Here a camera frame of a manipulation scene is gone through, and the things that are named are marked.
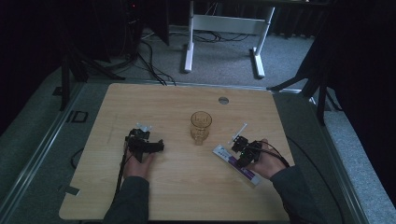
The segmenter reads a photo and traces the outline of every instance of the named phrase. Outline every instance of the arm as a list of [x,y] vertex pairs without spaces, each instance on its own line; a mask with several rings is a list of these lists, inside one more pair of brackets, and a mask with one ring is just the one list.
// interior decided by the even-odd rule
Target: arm
[[108,209],[103,224],[147,223],[149,220],[149,182],[147,176],[154,154],[143,163],[128,151],[120,192]]
[[290,223],[326,223],[297,166],[279,171],[270,180],[285,205]]
[[[263,150],[276,153],[265,144],[268,143],[266,139],[262,141]],[[278,158],[262,152],[259,160],[246,168],[273,182],[289,214],[290,223],[326,223],[297,166],[286,168]]]

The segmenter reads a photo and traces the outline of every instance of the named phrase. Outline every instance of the sleeve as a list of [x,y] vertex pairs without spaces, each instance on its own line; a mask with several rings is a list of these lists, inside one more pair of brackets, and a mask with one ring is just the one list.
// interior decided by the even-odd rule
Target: sleeve
[[327,223],[297,166],[279,171],[270,180],[283,201],[290,223]]
[[108,209],[103,224],[147,223],[149,220],[149,182],[139,176],[127,177]]

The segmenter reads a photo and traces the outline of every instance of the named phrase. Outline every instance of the table leg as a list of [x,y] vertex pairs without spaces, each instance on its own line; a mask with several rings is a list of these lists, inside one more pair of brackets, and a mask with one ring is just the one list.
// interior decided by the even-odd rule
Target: table leg
[[262,46],[264,45],[265,37],[267,37],[268,29],[271,24],[271,19],[274,15],[274,11],[275,8],[271,7],[270,12],[265,18],[265,24],[262,27],[262,34],[260,36],[259,44],[257,45],[257,48],[253,48],[254,62],[256,64],[257,75],[259,77],[265,77],[264,68],[262,66],[262,56],[260,55],[260,53],[262,52]]
[[186,73],[191,72],[192,69],[192,54],[194,53],[194,43],[192,42],[193,39],[193,30],[194,30],[194,2],[190,2],[190,20],[189,20],[189,44],[187,46],[187,55],[186,55],[186,63],[184,65],[184,71]]

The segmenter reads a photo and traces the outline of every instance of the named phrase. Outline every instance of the table top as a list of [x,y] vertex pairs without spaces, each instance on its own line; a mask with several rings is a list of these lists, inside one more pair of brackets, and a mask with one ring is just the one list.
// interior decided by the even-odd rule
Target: table top
[[[220,97],[229,101],[224,105]],[[190,134],[191,115],[213,119],[202,146]],[[210,87],[111,84],[66,194],[63,219],[102,219],[114,197],[124,138],[136,123],[152,125],[150,142],[163,139],[149,172],[150,220],[289,220],[269,180],[255,186],[212,151],[228,145],[244,122],[249,142],[264,137],[293,165],[269,91]]]

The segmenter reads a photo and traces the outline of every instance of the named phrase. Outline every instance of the black cable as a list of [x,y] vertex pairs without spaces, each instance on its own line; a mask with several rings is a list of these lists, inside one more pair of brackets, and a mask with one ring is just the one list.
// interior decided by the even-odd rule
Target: black cable
[[129,159],[131,159],[133,155],[129,156],[128,159],[125,160],[124,165],[129,161]]
[[157,76],[165,76],[165,77],[168,77],[168,79],[169,79],[170,81],[172,81],[173,84],[174,84],[175,86],[177,85],[174,78],[172,78],[171,76],[165,74],[165,72],[161,71],[159,68],[155,67],[155,66],[152,65],[151,63],[147,63],[147,64],[148,64],[149,66],[151,66],[151,69],[147,69],[147,68],[144,68],[144,67],[140,67],[140,66],[138,66],[138,65],[136,65],[136,64],[135,64],[134,66],[137,67],[137,68],[143,69],[143,70],[145,70],[145,71],[148,71],[148,72],[150,72],[150,73],[153,72],[152,69],[157,70],[157,71],[159,72],[159,73],[155,73]]
[[237,39],[238,37],[242,36],[241,35],[237,35],[236,37],[233,38],[224,38],[221,36],[221,34],[213,32],[213,31],[201,31],[201,32],[197,32],[199,34],[210,34],[213,35],[214,38],[213,39],[208,39],[202,36],[198,36],[198,35],[194,35],[194,39],[200,42],[206,42],[206,43],[219,43],[219,42],[237,42],[237,41],[243,41],[245,39],[247,39],[249,37],[249,35],[246,35],[245,37],[241,38],[241,39]]
[[153,55],[153,50],[152,50],[152,46],[147,43],[144,40],[141,40],[141,43],[145,44],[146,46],[148,46],[149,49],[149,61],[146,62],[146,60],[143,58],[143,56],[138,53],[138,57],[142,60],[142,62],[145,64],[145,66],[147,67],[148,71],[151,73],[152,76],[154,76],[161,84],[163,84],[164,86],[167,86],[166,82],[157,75],[157,73],[154,70],[154,67],[152,65],[152,55]]
[[280,155],[279,151],[276,150],[276,148],[274,148],[271,144],[269,144],[269,143],[267,143],[267,142],[263,142],[263,141],[257,141],[257,142],[264,143],[264,144],[268,145],[269,147],[272,147],[273,150],[275,150],[275,151],[277,152],[277,154],[274,153],[274,152],[272,152],[272,151],[270,151],[270,150],[266,150],[266,149],[262,149],[262,148],[249,147],[249,146],[244,146],[244,147],[246,147],[246,148],[251,148],[251,149],[254,149],[254,150],[258,150],[258,151],[260,151],[260,152],[265,152],[265,153],[267,153],[267,154],[270,154],[271,156],[276,157],[277,159],[279,159],[280,161],[282,161],[282,163],[283,163],[286,167],[290,167],[288,161],[286,161],[286,159],[285,159],[284,157],[282,157],[282,155]]
[[125,163],[127,162],[127,160],[126,160],[127,150],[128,150],[128,142],[125,140],[125,142],[124,142],[124,150],[123,150],[123,155],[122,155],[122,160],[121,160],[120,170],[119,170],[119,178],[117,180],[116,192],[114,193],[113,202],[116,200],[116,196],[120,192],[123,170],[124,170],[124,167],[125,167]]
[[113,65],[110,65],[110,66],[105,66],[105,68],[107,68],[109,70],[115,70],[115,69],[123,68],[126,65],[128,65],[129,63],[131,63],[133,60],[134,60],[133,57],[127,56],[127,58],[125,59],[124,62],[113,64]]
[[330,188],[329,184],[326,182],[326,179],[324,178],[323,174],[320,172],[319,168],[315,165],[315,163],[312,161],[312,159],[308,156],[308,154],[303,150],[302,147],[300,147],[299,144],[297,144],[292,138],[286,136],[295,146],[297,146],[297,148],[300,149],[301,152],[303,152],[303,154],[306,156],[306,158],[311,162],[311,164],[314,166],[314,168],[317,170],[318,174],[320,175],[321,179],[323,180],[323,183],[326,185],[327,189],[329,190],[330,194],[332,195],[332,199],[335,202],[335,205],[338,208],[338,211],[340,213],[341,216],[341,223],[345,223],[345,218],[344,218],[344,214],[342,213],[341,210],[341,206],[339,204],[339,202],[335,199],[335,195],[332,192],[332,189]]

